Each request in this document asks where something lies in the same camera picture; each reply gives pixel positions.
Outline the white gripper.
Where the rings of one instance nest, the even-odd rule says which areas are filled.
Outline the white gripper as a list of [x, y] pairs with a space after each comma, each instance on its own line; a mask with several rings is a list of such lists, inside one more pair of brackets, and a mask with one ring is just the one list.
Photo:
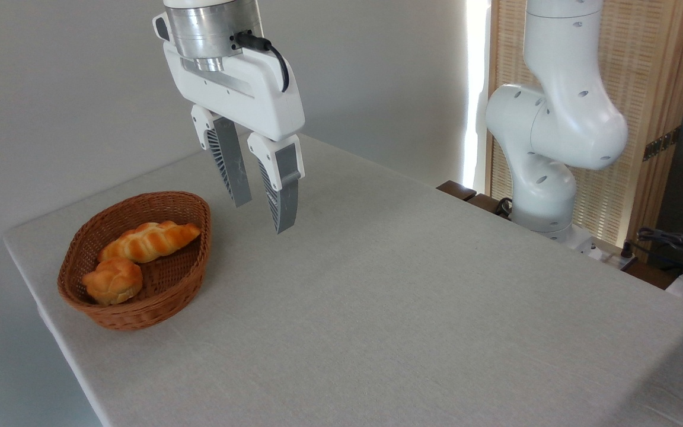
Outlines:
[[262, 35], [260, 27], [247, 27], [225, 33], [220, 70], [202, 70], [194, 59], [179, 54], [165, 13], [155, 16], [154, 26], [175, 86], [195, 103], [192, 120], [199, 143], [214, 157], [235, 206], [252, 200], [237, 123], [254, 132], [247, 144], [257, 157], [277, 234], [292, 227], [299, 181], [306, 176], [300, 138], [293, 133], [305, 125], [305, 114], [288, 61], [270, 50], [241, 46], [244, 36]]

